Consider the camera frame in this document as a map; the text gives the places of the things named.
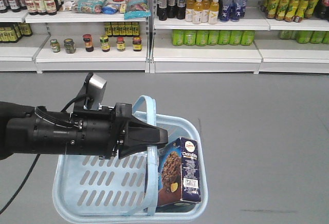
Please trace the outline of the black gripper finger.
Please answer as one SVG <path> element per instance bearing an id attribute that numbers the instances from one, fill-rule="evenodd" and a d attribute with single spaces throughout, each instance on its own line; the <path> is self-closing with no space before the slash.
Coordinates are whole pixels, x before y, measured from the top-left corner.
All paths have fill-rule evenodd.
<path id="1" fill-rule="evenodd" d="M 147 124 L 136 117 L 132 117 L 125 128 L 124 146 L 127 148 L 144 148 L 157 146 L 159 148 L 168 144 L 168 131 L 166 129 Z"/>
<path id="2" fill-rule="evenodd" d="M 144 152 L 148 147 L 148 145 L 120 145 L 118 146 L 118 158 L 123 159 L 132 154 Z"/>

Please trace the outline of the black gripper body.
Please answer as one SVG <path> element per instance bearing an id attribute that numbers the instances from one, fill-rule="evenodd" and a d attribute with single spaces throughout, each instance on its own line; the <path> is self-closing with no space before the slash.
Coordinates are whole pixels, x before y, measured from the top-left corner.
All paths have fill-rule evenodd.
<path id="1" fill-rule="evenodd" d="M 110 159 L 116 155 L 117 141 L 122 139 L 124 126 L 132 118 L 132 104 L 116 103 L 115 107 L 99 110 L 85 109 L 76 104 L 72 120 L 77 133 L 74 144 L 69 144 L 70 155 L 102 156 Z"/>

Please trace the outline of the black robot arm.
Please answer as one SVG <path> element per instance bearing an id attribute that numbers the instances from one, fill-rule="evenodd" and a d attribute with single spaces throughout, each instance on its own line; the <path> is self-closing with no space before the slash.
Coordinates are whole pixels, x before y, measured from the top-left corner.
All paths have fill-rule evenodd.
<path id="1" fill-rule="evenodd" d="M 69 114 L 1 102 L 1 159 L 15 153 L 122 159 L 167 144 L 167 130 L 134 117 L 131 104 L 99 110 L 75 107 Z"/>

